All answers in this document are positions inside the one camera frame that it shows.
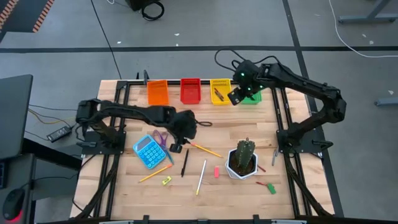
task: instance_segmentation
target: concrete floor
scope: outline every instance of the concrete floor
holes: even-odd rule
[[[175,47],[219,45],[293,46],[282,1],[278,0],[162,0],[166,12],[156,22],[118,4],[94,0],[99,18],[113,47]],[[374,1],[332,0],[336,14],[365,14]],[[335,34],[327,0],[289,0],[301,46],[342,46]],[[386,12],[398,13],[398,1]],[[385,24],[339,25],[342,38],[356,46],[398,46],[398,21]],[[56,0],[36,34],[7,33],[4,48],[108,47],[90,0]],[[363,52],[369,55],[398,52]],[[232,74],[213,61],[214,51],[116,52],[121,75],[134,79],[146,69],[151,78],[226,78]],[[242,51],[251,60],[276,55],[300,74],[293,51]],[[342,123],[324,125],[341,204],[346,217],[398,220],[398,163],[395,153],[398,108],[377,108],[373,101],[398,93],[396,58],[362,58],[353,52],[304,52],[309,77],[341,89],[347,101]],[[221,62],[233,56],[220,54]],[[83,99],[96,96],[101,80],[118,79],[111,53],[29,53],[0,54],[0,78],[34,75],[31,104],[55,108],[76,108]],[[68,118],[72,111],[36,110],[50,116]],[[61,127],[45,126],[28,115],[26,130],[40,136]],[[78,154],[74,138],[49,142],[26,134],[27,138],[69,154]],[[40,162],[36,177],[71,176],[73,171]],[[39,200],[36,222],[65,220],[72,207],[76,179],[56,183],[39,182],[37,198],[43,192],[62,196]]]

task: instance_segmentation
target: cactus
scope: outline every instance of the cactus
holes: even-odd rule
[[[238,142],[235,156],[238,161],[238,167],[240,169],[245,169],[249,165],[255,148],[255,143],[249,141],[249,138],[246,138],[245,141]]]

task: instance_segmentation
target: blue calculator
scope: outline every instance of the blue calculator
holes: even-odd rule
[[[132,149],[148,169],[153,169],[166,158],[166,153],[149,134],[135,143]]]

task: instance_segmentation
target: plastic basket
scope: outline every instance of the plastic basket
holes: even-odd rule
[[[216,89],[223,97],[221,100],[216,95]],[[228,105],[230,104],[228,93],[231,92],[231,80],[228,78],[220,78],[220,79],[213,79],[210,80],[210,91],[211,91],[211,102],[214,105]]]
[[[180,99],[183,104],[200,102],[200,78],[182,78]]]
[[[253,95],[254,100],[250,99],[249,97],[246,97],[243,99],[242,104],[258,104],[261,102],[262,97],[261,97],[261,92],[259,91],[258,93]]]
[[[150,81],[147,84],[148,104],[149,105],[168,105],[169,91],[167,80]]]

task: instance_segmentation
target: white cable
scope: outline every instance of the white cable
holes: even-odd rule
[[[366,58],[385,58],[385,57],[398,57],[398,55],[382,55],[382,56],[369,56],[369,55],[365,55],[365,54],[361,54],[358,51],[356,51],[354,48],[350,47],[348,44],[346,44],[346,42],[343,41],[343,39],[340,37],[340,34],[338,33],[337,30],[337,18],[336,18],[336,14],[335,14],[335,10],[333,9],[333,6],[331,5],[331,0],[329,0],[329,5],[331,8],[331,12],[333,13],[333,17],[335,18],[335,29],[336,29],[336,34],[338,36],[338,38],[340,39],[340,41],[347,46],[349,49],[351,49],[353,52],[357,53],[358,55],[362,56],[362,57],[366,57]]]

